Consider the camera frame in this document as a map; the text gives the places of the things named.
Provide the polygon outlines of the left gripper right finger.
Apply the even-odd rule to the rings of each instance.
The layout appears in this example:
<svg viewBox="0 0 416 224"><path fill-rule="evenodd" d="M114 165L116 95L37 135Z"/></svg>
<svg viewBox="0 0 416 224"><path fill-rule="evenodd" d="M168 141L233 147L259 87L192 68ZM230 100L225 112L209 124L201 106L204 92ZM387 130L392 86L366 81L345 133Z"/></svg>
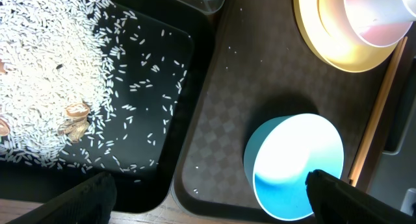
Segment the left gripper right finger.
<svg viewBox="0 0 416 224"><path fill-rule="evenodd" d="M415 217L386 205L323 170L309 172L305 185L318 223L415 224Z"/></svg>

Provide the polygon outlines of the blue bowl with rice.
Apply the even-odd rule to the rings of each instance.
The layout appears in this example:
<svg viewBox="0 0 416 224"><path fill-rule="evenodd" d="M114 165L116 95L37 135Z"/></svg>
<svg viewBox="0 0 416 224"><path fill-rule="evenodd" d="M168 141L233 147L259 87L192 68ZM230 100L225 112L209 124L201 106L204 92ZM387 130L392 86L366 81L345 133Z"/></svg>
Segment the blue bowl with rice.
<svg viewBox="0 0 416 224"><path fill-rule="evenodd" d="M244 172L260 207L274 219L298 221L313 214L308 173L321 169L340 178L344 150L334 125L316 114L270 119L246 144Z"/></svg>

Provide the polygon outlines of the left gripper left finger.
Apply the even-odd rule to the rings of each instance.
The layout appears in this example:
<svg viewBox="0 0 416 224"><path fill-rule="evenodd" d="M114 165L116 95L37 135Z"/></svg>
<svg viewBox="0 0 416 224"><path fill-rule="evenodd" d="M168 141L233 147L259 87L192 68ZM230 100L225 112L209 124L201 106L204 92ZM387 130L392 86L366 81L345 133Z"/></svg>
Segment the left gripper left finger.
<svg viewBox="0 0 416 224"><path fill-rule="evenodd" d="M108 224L116 184L102 172L7 224Z"/></svg>

